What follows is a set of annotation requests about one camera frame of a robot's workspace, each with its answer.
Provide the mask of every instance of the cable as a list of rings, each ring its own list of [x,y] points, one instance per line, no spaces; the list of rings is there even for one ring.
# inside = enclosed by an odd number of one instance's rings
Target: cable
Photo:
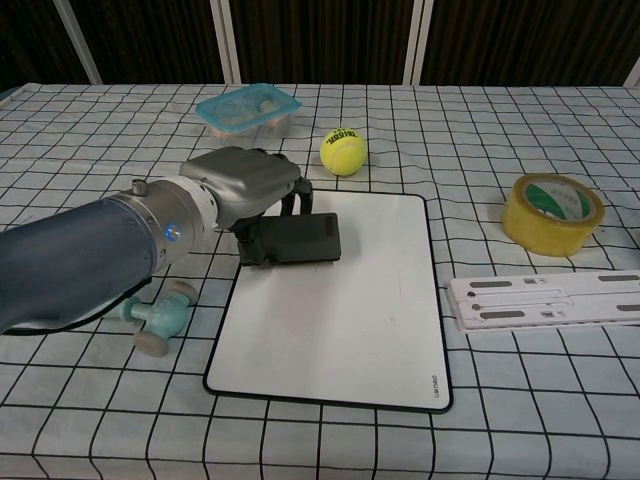
[[[82,327],[82,326],[87,325],[87,324],[89,324],[91,322],[99,320],[104,315],[106,315],[107,312],[109,312],[114,307],[116,307],[120,302],[122,302],[123,300],[126,300],[127,298],[133,296],[142,287],[144,287],[145,285],[148,285],[149,283],[151,283],[151,277],[147,278],[146,280],[141,281],[136,286],[130,288],[129,290],[124,292],[122,295],[120,295],[118,298],[116,298],[113,302],[111,302],[109,305],[107,305],[106,307],[102,308],[101,310],[99,310],[98,312],[94,313],[93,315],[91,315],[91,316],[89,316],[87,318],[83,318],[82,320],[77,320],[77,321],[75,321],[73,323],[65,325],[64,327],[58,327],[58,328],[10,328],[6,332],[4,332],[3,335],[9,335],[9,336],[13,336],[13,337],[30,337],[30,336],[35,336],[35,335],[47,335],[49,333],[66,332],[66,331],[69,331],[69,330],[73,330],[74,328]]]

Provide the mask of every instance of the plastic food container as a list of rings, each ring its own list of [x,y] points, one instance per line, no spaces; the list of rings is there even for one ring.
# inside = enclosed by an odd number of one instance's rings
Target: plastic food container
[[[200,115],[221,146],[249,148],[260,140],[284,138],[291,128],[291,114],[300,107],[282,90],[256,83],[200,102]]]

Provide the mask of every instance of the packing tape roll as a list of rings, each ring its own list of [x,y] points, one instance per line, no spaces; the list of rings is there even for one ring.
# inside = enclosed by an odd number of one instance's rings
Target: packing tape roll
[[[530,252],[568,257],[582,248],[603,217],[602,202],[581,183],[562,175],[532,173],[513,185],[502,229]]]

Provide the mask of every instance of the blue container lid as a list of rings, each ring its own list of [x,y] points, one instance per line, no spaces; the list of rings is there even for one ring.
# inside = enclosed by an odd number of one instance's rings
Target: blue container lid
[[[238,133],[300,107],[291,95],[266,83],[255,83],[200,102],[196,113],[227,133]]]

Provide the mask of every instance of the white plastic part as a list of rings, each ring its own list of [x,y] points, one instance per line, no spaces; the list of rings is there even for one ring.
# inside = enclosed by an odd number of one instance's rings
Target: white plastic part
[[[447,293],[465,332],[640,323],[640,270],[454,279]]]
[[[164,177],[162,180],[178,185],[193,198],[202,217],[205,230],[213,230],[217,227],[218,207],[213,194],[204,184],[179,175]]]

